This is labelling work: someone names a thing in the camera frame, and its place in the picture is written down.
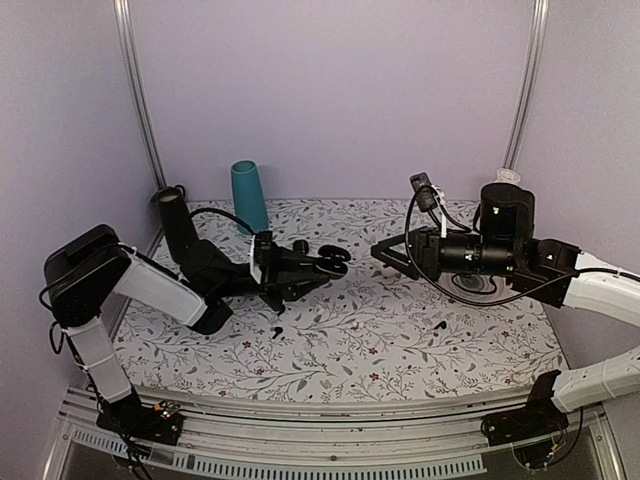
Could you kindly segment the black gold-trim charging case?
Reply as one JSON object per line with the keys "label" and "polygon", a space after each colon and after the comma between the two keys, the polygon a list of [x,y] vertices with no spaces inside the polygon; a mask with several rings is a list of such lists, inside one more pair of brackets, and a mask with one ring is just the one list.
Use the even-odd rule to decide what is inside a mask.
{"label": "black gold-trim charging case", "polygon": [[350,253],[334,245],[323,245],[318,249],[315,267],[335,278],[341,278],[348,272],[347,263],[351,261]]}

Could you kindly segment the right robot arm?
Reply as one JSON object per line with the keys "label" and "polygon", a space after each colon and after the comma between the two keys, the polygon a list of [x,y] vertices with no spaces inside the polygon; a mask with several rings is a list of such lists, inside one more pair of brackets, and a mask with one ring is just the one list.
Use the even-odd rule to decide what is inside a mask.
{"label": "right robot arm", "polygon": [[[383,264],[438,288],[444,273],[498,276],[514,297],[557,308],[600,313],[639,323],[639,277],[584,252],[575,245],[534,236],[534,195],[494,182],[482,187],[477,229],[406,227],[403,234],[374,245]],[[489,414],[481,431],[492,446],[564,432],[568,413],[639,390],[639,351],[580,369],[553,370],[534,382],[524,406]]]}

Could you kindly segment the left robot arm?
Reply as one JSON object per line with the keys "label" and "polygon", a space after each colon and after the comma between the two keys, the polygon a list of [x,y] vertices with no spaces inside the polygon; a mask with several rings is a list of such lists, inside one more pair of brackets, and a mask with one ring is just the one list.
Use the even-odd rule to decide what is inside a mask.
{"label": "left robot arm", "polygon": [[100,318],[110,295],[133,299],[196,333],[212,335],[233,313],[226,298],[258,296],[281,314],[286,303],[344,277],[351,259],[333,245],[311,256],[304,240],[290,249],[281,247],[268,231],[252,236],[243,264],[232,262],[208,240],[196,239],[184,253],[180,272],[174,274],[120,242],[111,227],[98,225],[54,252],[44,265],[46,285],[39,300],[96,392],[98,427],[125,440],[175,446],[184,418],[176,403],[142,404]]}

